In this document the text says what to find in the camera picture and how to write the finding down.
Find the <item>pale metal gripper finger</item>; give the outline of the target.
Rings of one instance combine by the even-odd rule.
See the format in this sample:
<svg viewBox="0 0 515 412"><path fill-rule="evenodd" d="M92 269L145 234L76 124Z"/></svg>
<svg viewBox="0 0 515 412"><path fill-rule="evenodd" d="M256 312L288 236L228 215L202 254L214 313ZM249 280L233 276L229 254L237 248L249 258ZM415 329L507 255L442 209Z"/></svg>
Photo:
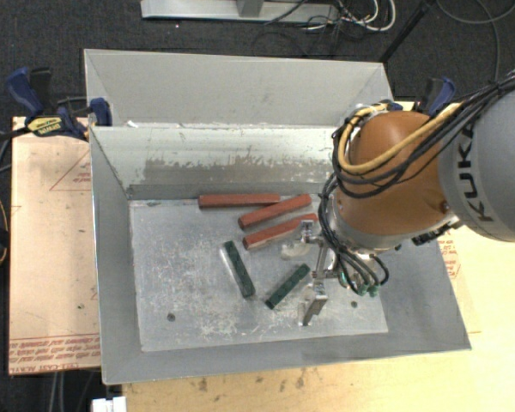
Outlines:
<svg viewBox="0 0 515 412"><path fill-rule="evenodd" d="M320 314L328 299L322 282L306 286L298 304L299 326L308 326L312 318Z"/></svg>
<svg viewBox="0 0 515 412"><path fill-rule="evenodd" d="M313 221L302 221L297 235L282 244L281 259L296 259L306 255L314 241L313 227Z"/></svg>

